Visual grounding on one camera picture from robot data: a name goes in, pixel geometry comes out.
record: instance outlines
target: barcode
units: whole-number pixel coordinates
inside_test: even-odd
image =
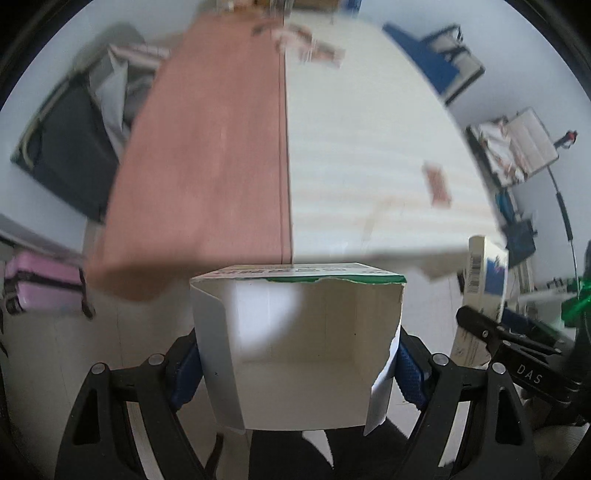
[[[478,293],[480,287],[480,269],[482,268],[482,256],[470,256],[470,271],[468,274],[468,285],[466,287],[467,293]]]

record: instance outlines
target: white tabletop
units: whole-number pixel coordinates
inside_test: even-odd
[[[345,49],[340,68],[286,52],[294,262],[366,261],[503,243],[474,160],[415,64],[379,26],[294,11],[287,23]],[[452,198],[432,206],[440,166]]]

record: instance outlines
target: white carton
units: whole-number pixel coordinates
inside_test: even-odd
[[[404,283],[361,264],[244,265],[192,279],[217,422],[369,433],[388,408]]]
[[[507,288],[508,253],[487,237],[470,238],[464,278],[463,305],[472,307],[499,323]],[[491,359],[486,344],[458,327],[451,359],[456,365],[478,367]]]

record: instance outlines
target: pink object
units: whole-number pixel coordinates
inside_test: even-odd
[[[145,300],[176,279],[291,261],[285,67],[257,14],[202,15],[134,123],[89,284]]]
[[[80,269],[29,251],[18,253],[4,272],[4,299],[10,314],[83,312],[92,317]]]

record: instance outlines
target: black bag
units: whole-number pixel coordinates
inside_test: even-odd
[[[76,210],[102,222],[119,160],[87,81],[81,73],[55,89],[12,161]]]

